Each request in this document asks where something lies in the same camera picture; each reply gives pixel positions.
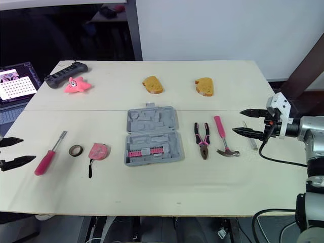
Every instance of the pliers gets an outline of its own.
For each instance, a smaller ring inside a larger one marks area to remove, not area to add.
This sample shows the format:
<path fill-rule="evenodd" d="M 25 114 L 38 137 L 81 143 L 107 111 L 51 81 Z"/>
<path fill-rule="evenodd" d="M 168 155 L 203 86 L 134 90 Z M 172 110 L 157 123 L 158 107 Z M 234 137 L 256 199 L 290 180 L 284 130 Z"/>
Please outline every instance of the pliers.
<path fill-rule="evenodd" d="M 210 145 L 210 133 L 208 123 L 205 123 L 206 135 L 205 139 L 202 139 L 199 134 L 199 124 L 194 124 L 194 134 L 196 136 L 196 144 L 200 146 L 200 153 L 203 159 L 207 159 L 208 156 L 208 145 Z"/>

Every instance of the tool case lid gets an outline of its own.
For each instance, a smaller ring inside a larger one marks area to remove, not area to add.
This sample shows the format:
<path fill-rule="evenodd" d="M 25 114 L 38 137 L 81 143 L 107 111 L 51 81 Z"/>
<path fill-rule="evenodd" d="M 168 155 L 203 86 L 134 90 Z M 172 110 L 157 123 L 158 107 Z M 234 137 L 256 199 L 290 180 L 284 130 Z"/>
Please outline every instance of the tool case lid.
<path fill-rule="evenodd" d="M 177 127 L 177 115 L 172 106 L 156 107 L 154 103 L 146 103 L 146 108 L 131 109 L 127 113 L 129 134 L 167 132 Z"/>

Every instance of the dark background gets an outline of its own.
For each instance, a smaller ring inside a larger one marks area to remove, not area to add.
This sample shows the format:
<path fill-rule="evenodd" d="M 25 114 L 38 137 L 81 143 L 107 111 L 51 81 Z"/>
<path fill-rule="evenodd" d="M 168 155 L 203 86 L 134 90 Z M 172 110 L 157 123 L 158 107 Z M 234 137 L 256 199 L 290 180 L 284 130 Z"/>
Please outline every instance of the dark background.
<path fill-rule="evenodd" d="M 60 60 L 127 60 L 127 22 L 89 23 L 102 4 L 0 11 L 0 67 L 32 62 L 43 81 Z"/>

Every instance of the roll of tape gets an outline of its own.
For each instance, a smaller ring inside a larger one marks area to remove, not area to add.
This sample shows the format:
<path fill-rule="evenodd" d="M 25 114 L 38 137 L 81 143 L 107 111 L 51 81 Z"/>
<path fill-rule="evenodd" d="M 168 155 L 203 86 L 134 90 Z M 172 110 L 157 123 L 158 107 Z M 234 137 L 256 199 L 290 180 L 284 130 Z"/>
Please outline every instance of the roll of tape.
<path fill-rule="evenodd" d="M 82 154 L 82 152 L 83 152 L 83 148 L 80 145 L 73 145 L 69 149 L 69 154 L 73 157 L 79 156 L 80 154 Z"/>

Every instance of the bread slice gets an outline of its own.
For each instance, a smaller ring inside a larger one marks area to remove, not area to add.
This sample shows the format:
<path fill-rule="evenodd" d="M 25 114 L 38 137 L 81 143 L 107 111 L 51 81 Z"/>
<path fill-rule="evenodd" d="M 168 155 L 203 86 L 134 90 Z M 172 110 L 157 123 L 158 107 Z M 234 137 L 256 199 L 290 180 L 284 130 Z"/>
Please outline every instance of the bread slice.
<path fill-rule="evenodd" d="M 214 86 L 210 77 L 202 77 L 195 81 L 197 92 L 203 96 L 213 96 Z"/>
<path fill-rule="evenodd" d="M 143 85 L 146 87 L 146 90 L 151 94 L 160 94 L 163 92 L 163 87 L 155 76 L 147 77 L 143 81 Z"/>

